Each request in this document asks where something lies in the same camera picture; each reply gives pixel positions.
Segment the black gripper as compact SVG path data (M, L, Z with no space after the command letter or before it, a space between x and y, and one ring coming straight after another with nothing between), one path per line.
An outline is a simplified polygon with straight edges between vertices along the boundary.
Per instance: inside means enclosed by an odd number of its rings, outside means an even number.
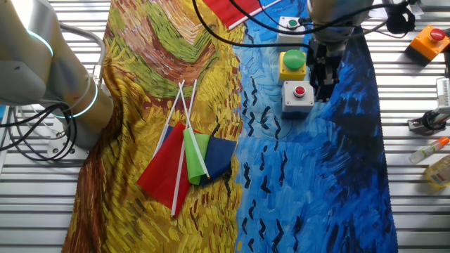
M309 46L309 81L310 84L316 85L315 100L322 101L324 99L325 102L328 102L333 94L334 84L339 82L338 67L342 56L327 56L327 48L317 41L311 41Z

